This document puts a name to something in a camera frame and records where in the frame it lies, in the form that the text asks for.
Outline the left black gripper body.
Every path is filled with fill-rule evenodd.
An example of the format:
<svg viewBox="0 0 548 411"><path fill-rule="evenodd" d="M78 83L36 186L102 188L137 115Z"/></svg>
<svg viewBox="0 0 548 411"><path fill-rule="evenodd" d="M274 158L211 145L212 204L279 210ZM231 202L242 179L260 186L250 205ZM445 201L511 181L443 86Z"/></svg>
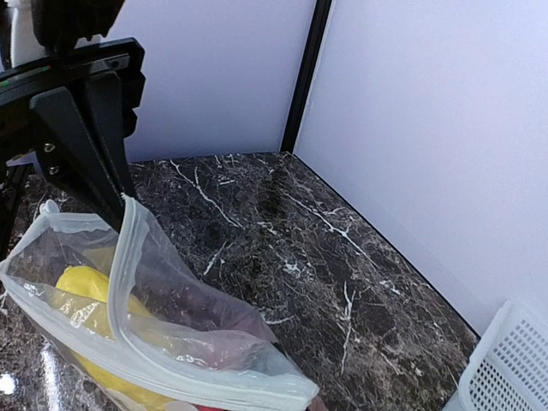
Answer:
<svg viewBox="0 0 548 411"><path fill-rule="evenodd" d="M1 73L1 160L30 152L45 169L120 171L145 85L136 39L44 57Z"/></svg>

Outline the yellow fake lemon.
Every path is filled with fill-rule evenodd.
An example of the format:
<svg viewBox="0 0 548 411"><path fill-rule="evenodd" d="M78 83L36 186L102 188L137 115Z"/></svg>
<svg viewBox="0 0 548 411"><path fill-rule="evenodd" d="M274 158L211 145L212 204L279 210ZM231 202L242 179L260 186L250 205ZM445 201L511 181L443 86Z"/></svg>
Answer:
<svg viewBox="0 0 548 411"><path fill-rule="evenodd" d="M101 271L89 266L66 268L56 283L60 294L51 300L51 305L67 316L72 326L84 326L94 333L111 339L106 302L109 278ZM84 356L73 353L86 372L106 392L130 410L165 410L171 402L168 397L145 390L116 375L105 371Z"/></svg>

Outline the polka dot zip bag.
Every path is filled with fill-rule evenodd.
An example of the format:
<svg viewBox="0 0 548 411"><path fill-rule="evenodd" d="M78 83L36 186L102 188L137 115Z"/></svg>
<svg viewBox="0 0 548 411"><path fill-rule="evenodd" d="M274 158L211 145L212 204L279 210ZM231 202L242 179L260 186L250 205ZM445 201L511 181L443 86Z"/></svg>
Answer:
<svg viewBox="0 0 548 411"><path fill-rule="evenodd" d="M60 211L53 201L1 264L22 311L86 370L80 354L131 384L168 397L165 410L304 410L318 386L278 347L259 312L200 281L153 214L125 197L122 227ZM109 278L104 338L51 305L70 266Z"/></svg>

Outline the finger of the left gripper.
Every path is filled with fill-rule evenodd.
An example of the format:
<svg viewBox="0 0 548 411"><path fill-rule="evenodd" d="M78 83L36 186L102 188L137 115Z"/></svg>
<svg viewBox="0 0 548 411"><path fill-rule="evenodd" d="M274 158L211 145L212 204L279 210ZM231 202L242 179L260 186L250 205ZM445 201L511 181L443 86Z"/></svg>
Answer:
<svg viewBox="0 0 548 411"><path fill-rule="evenodd" d="M114 71L94 74L86 79L86 103L98 142L100 157L114 185L116 198L136 196L128 169L124 145L122 84Z"/></svg>
<svg viewBox="0 0 548 411"><path fill-rule="evenodd" d="M71 92L62 86L39 93L30 99L29 110L44 178L120 230L120 191Z"/></svg>

